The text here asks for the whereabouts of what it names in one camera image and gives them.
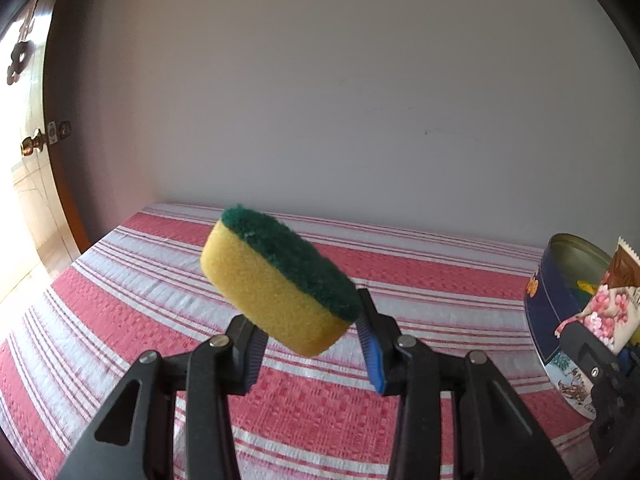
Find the pink floral snack wrapper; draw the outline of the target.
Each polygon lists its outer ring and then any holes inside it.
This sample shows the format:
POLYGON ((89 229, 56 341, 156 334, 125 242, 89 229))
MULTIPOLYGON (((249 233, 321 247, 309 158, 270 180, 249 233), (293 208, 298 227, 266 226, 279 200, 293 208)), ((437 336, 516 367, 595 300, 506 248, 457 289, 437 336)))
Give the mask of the pink floral snack wrapper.
POLYGON ((623 237, 588 304, 558 325, 559 338, 570 323, 582 324, 616 356, 639 328, 639 255, 623 237))

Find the yellow green scrub sponge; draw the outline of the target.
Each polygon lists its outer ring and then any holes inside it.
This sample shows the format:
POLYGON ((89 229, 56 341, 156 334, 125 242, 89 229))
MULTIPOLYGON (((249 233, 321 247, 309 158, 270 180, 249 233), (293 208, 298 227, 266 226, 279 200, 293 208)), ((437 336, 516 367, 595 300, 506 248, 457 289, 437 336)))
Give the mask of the yellow green scrub sponge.
POLYGON ((328 350, 362 310, 356 285, 332 260, 276 218, 241 205, 215 223, 201 268, 250 322, 305 358, 328 350))

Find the round metal cookie tin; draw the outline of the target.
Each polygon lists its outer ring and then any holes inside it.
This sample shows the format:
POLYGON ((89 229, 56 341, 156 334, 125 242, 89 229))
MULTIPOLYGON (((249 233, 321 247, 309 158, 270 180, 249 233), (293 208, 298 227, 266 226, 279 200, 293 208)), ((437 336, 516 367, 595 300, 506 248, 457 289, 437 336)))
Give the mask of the round metal cookie tin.
POLYGON ((583 238, 553 235, 525 289, 525 313, 538 358, 553 387, 574 410, 593 420, 592 382, 561 350, 554 331, 596 292, 613 256, 583 238))

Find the red white striped bedspread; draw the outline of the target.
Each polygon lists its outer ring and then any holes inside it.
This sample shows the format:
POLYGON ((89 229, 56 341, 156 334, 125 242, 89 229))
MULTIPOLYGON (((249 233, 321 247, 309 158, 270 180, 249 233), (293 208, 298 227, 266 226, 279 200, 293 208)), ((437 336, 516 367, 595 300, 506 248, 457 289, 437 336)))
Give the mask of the red white striped bedspread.
POLYGON ((153 204, 2 318, 6 478, 585 479, 542 251, 153 204))

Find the wooden door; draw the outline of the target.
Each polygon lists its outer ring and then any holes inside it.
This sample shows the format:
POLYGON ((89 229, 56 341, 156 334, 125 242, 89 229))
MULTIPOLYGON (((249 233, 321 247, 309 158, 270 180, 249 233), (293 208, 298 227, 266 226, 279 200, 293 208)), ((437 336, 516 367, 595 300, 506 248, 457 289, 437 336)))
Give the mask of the wooden door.
POLYGON ((60 143, 21 143, 48 118, 46 50, 56 0, 26 0, 1 34, 1 304, 46 288, 90 246, 62 170, 60 143))

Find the brass door knob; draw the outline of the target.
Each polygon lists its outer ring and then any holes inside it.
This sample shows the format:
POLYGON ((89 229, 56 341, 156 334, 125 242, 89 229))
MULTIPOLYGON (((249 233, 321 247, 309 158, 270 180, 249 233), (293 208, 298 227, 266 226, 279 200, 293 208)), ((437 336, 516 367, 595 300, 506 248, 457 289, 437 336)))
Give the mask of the brass door knob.
POLYGON ((67 139, 73 132, 72 124, 64 122, 48 122, 44 130, 37 129, 32 136, 26 136, 21 143, 21 155, 32 156, 35 152, 42 152, 46 146, 57 144, 67 139))

